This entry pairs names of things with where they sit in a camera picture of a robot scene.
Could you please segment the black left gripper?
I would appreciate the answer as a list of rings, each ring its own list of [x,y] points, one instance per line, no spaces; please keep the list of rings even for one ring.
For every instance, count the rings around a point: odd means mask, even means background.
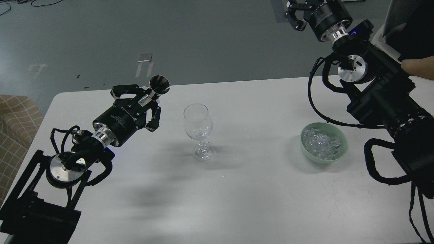
[[[146,94],[146,90],[136,84],[113,86],[111,96],[115,102],[93,121],[93,128],[96,131],[102,128],[110,130],[114,138],[110,145],[114,147],[121,147],[140,129],[154,132],[159,128],[161,107],[143,107],[135,102]],[[150,109],[152,117],[148,121]]]

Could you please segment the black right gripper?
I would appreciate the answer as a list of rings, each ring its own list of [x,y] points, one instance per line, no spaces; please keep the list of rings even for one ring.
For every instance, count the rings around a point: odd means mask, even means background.
[[[304,31],[307,23],[320,42],[327,42],[327,31],[340,24],[348,28],[353,18],[340,0],[305,0],[298,3],[296,0],[288,0],[287,11],[284,17],[295,31]],[[299,19],[298,11],[307,11],[307,21]]]

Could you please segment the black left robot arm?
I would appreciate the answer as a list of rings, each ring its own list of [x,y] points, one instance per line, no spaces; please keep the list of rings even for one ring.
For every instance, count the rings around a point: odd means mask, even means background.
[[[167,81],[151,81],[148,88],[116,85],[114,103],[93,121],[94,132],[75,125],[52,129],[54,156],[37,150],[1,208],[1,232],[6,244],[67,244],[79,222],[76,205],[85,187],[104,180],[113,169],[115,154],[108,147],[121,147],[140,129],[159,127],[159,97],[170,89]],[[55,132],[64,134],[61,146]],[[42,176],[55,188],[67,191],[65,206],[48,203],[35,191]]]

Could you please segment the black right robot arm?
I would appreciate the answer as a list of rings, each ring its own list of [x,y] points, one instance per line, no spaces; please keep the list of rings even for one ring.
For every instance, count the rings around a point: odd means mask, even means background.
[[[369,139],[364,157],[370,176],[378,182],[397,185],[411,183],[408,212],[418,196],[422,221],[430,243],[433,233],[429,226],[424,198],[433,199],[433,116],[411,98],[415,88],[398,62],[370,42],[373,25],[364,20],[349,29],[353,19],[341,0],[296,0],[287,2],[285,18],[295,31],[310,26],[317,40],[330,42],[332,53],[319,57],[308,79],[308,99],[318,116],[327,123],[340,126],[382,129],[393,142]],[[348,96],[347,112],[358,124],[333,120],[314,105],[311,86],[318,68],[323,65],[322,83],[335,93]],[[376,169],[372,147],[392,150],[392,156],[405,172],[404,176],[386,178]]]

